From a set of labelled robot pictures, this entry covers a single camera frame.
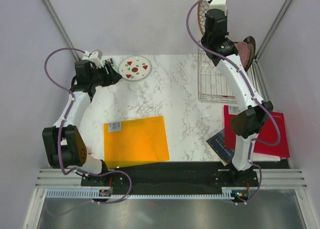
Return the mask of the pink polka dot plate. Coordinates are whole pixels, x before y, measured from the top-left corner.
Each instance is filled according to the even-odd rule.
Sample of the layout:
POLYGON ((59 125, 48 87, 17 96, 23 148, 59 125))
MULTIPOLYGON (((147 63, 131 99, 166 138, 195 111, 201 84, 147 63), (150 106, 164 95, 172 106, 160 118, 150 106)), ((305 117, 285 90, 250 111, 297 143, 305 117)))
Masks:
POLYGON ((236 44, 236 49, 238 51, 238 55, 240 57, 242 66, 245 69, 245 71, 247 71, 251 56, 249 46, 246 42, 242 41, 236 44))

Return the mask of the dark rim beige plate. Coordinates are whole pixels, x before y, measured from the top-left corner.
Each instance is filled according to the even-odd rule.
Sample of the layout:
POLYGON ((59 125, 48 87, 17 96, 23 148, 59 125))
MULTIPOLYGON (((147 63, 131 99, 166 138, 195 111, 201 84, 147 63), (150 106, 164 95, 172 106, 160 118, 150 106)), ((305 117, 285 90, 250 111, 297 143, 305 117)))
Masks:
POLYGON ((247 48, 249 49, 249 60, 248 60, 248 63, 246 64, 246 66, 244 67, 244 70, 247 72, 252 63, 253 63, 253 60, 255 58, 255 54, 256 54, 256 40, 253 36, 248 36, 246 37, 243 42, 245 42, 247 44, 247 48))

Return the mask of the brown rim floral plate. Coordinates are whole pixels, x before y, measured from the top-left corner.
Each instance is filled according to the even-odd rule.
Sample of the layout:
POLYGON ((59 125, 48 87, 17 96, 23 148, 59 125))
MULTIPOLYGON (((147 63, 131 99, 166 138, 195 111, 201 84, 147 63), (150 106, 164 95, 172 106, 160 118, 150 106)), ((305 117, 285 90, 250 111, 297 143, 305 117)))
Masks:
POLYGON ((205 20, 206 13, 209 10, 210 3, 207 0, 203 0, 197 6, 197 21, 198 27, 202 35, 205 34, 205 20))

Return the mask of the metal wire dish rack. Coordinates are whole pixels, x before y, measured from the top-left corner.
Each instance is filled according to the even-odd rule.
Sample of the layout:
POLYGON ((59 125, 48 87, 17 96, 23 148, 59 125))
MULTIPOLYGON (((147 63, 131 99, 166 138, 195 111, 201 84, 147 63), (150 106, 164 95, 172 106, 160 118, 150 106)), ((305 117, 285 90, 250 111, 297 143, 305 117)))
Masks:
MULTIPOLYGON (((261 90, 255 75, 253 62, 246 73, 255 90, 260 93, 261 90)), ((198 99, 200 101, 224 104, 235 104, 237 102, 225 77, 214 66, 213 62, 207 57, 206 52, 201 48, 198 48, 197 51, 197 73, 198 99)))

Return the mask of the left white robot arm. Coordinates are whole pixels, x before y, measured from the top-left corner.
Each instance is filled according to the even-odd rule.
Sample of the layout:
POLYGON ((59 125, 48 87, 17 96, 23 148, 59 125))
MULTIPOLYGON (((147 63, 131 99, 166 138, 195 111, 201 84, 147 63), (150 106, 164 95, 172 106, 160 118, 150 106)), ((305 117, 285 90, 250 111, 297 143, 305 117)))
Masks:
POLYGON ((89 154, 79 126, 96 88, 114 85, 122 78, 112 58, 103 60, 103 64, 99 68, 88 59, 75 62, 68 103, 57 122, 42 131, 46 156, 52 168, 92 174, 92 180, 99 186, 110 180, 108 167, 104 160, 89 154))

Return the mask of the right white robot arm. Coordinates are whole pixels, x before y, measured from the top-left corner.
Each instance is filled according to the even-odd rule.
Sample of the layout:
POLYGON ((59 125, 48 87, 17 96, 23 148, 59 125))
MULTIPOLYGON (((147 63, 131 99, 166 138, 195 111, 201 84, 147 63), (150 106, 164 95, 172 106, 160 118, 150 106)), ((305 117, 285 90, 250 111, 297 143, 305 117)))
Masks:
POLYGON ((227 24, 224 11, 209 9, 205 14, 201 44, 207 57, 225 77, 238 104, 239 114, 230 123, 236 140, 232 159, 235 170, 229 173, 229 180, 240 186, 247 180, 245 171, 253 165, 250 157, 254 141, 274 107, 271 101, 262 98, 249 80, 235 44, 227 37, 227 24))

